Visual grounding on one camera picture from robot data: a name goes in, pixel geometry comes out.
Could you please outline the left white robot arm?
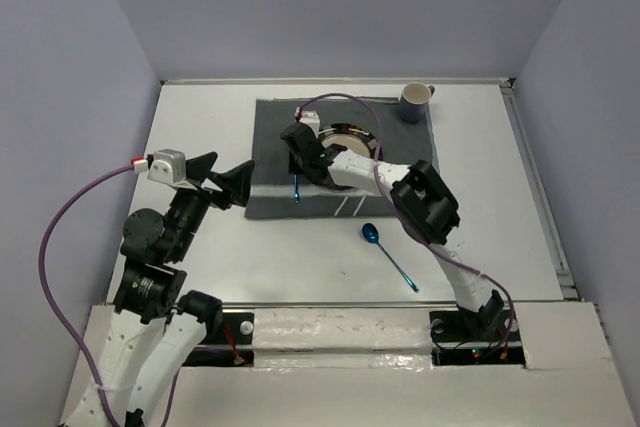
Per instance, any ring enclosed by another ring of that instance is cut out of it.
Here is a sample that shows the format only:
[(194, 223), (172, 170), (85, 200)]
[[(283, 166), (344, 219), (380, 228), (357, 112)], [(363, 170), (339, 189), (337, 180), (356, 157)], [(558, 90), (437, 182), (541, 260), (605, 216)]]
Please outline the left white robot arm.
[(219, 335), (221, 301), (197, 291), (183, 294), (187, 274), (176, 267), (210, 209), (248, 204), (254, 161), (216, 173), (217, 158), (209, 152), (188, 159), (163, 149), (126, 166), (175, 194), (167, 212), (139, 209), (125, 221), (125, 264), (104, 347), (97, 359), (81, 349), (91, 379), (64, 425), (144, 425), (189, 354)]

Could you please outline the dark rimmed dinner plate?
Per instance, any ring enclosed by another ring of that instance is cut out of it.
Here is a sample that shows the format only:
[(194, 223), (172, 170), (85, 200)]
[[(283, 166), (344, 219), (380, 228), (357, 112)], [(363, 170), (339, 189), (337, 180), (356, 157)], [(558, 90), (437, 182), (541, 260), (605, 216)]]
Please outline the dark rimmed dinner plate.
[(318, 140), (333, 163), (324, 178), (312, 180), (313, 184), (334, 191), (356, 189), (379, 194), (373, 175), (378, 140), (371, 132), (348, 123), (334, 123), (319, 131)]

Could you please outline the blue metal spoon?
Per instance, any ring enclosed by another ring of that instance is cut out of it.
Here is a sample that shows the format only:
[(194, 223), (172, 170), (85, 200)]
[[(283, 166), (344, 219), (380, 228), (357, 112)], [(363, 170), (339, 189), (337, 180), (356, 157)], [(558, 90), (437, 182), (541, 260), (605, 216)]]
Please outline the blue metal spoon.
[(362, 237), (369, 243), (376, 245), (379, 250), (386, 256), (391, 262), (397, 272), (401, 275), (407, 285), (412, 289), (414, 293), (419, 293), (420, 288), (415, 281), (405, 272), (405, 270), (398, 264), (398, 262), (391, 256), (388, 250), (382, 245), (380, 241), (380, 234), (377, 227), (373, 223), (365, 223), (361, 228)]

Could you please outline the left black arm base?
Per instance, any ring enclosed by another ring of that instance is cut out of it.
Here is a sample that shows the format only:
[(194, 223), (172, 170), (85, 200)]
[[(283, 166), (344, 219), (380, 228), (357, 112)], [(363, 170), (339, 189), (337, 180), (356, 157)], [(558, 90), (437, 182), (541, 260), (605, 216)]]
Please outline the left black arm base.
[(221, 327), (207, 334), (185, 361), (190, 367), (249, 367), (254, 362), (255, 316), (249, 311), (226, 311)]

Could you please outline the blue metal fork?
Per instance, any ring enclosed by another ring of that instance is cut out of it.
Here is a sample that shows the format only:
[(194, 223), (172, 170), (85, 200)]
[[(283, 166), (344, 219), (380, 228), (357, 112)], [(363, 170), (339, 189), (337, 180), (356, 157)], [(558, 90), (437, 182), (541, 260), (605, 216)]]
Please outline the blue metal fork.
[(300, 179), (297, 174), (293, 175), (293, 184), (294, 184), (294, 201), (295, 203), (300, 203), (301, 201)]

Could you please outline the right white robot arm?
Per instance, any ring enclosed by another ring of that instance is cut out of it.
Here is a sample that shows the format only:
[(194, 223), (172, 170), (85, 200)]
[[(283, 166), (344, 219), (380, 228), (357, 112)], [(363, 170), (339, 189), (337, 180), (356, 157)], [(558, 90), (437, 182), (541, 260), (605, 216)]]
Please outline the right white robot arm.
[(459, 310), (456, 326), (473, 339), (488, 338), (496, 331), (504, 309), (499, 286), (446, 249), (447, 237), (460, 224), (459, 203), (430, 162), (391, 164), (341, 145), (325, 147), (302, 122), (288, 126), (280, 138), (289, 151), (291, 172), (329, 190), (380, 195), (405, 232), (436, 257), (454, 292)]

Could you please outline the grey striped cloth placemat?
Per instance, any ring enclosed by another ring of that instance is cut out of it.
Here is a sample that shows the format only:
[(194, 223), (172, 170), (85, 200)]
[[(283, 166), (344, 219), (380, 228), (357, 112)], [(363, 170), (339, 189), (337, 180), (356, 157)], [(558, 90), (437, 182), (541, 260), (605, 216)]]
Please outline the grey striped cloth placemat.
[[(372, 109), (357, 102), (329, 98), (315, 102), (306, 111), (315, 111), (320, 124), (348, 123), (381, 138), (381, 159), (411, 165), (422, 159), (439, 167), (430, 112), (416, 124), (403, 122), (399, 100), (392, 97), (366, 97)], [(392, 212), (379, 196), (366, 197), (356, 190), (343, 193), (321, 189), (306, 178), (299, 178), (301, 200), (294, 200), (294, 178), (289, 172), (289, 151), (280, 133), (294, 122), (295, 109), (303, 99), (256, 101), (252, 159), (256, 166), (245, 217), (249, 220), (389, 217)]]

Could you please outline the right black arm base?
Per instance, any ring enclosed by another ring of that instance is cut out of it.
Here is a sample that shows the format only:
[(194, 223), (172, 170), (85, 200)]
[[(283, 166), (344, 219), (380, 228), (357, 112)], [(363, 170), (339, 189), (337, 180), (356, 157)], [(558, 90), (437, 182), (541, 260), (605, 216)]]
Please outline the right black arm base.
[(458, 310), (429, 313), (431, 357), (437, 367), (526, 364), (517, 319), (503, 310), (487, 333), (473, 333)]

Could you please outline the purple ceramic mug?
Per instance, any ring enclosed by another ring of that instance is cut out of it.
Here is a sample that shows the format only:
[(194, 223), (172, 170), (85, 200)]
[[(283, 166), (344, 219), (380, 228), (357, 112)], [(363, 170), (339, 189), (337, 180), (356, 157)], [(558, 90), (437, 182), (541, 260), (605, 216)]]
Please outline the purple ceramic mug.
[(435, 94), (434, 85), (418, 82), (407, 84), (399, 97), (398, 115), (408, 124), (420, 122), (426, 115), (426, 110)]

